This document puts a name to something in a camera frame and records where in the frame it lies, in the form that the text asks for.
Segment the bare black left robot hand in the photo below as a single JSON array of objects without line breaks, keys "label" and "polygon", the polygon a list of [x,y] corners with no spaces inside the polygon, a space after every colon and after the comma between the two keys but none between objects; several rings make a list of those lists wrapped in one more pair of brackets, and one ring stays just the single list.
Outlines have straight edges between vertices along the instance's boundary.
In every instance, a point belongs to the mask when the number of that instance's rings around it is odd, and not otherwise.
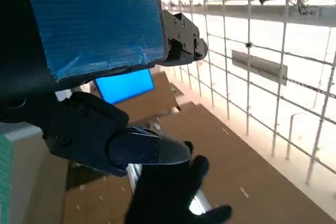
[{"label": "bare black left robot hand", "polygon": [[129,125],[86,92],[56,92],[157,65],[202,60],[198,27],[161,0],[1,0],[1,121],[39,127],[51,154],[116,175],[190,159],[182,142]]}]

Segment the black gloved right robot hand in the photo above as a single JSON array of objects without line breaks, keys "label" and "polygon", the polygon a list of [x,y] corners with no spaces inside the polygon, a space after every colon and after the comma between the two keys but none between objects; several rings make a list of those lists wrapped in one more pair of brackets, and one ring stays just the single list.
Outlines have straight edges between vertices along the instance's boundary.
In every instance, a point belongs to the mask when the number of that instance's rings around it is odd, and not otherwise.
[{"label": "black gloved right robot hand", "polygon": [[196,215],[190,204],[209,170],[203,155],[171,165],[142,165],[125,223],[225,223],[232,208],[222,205]]}]

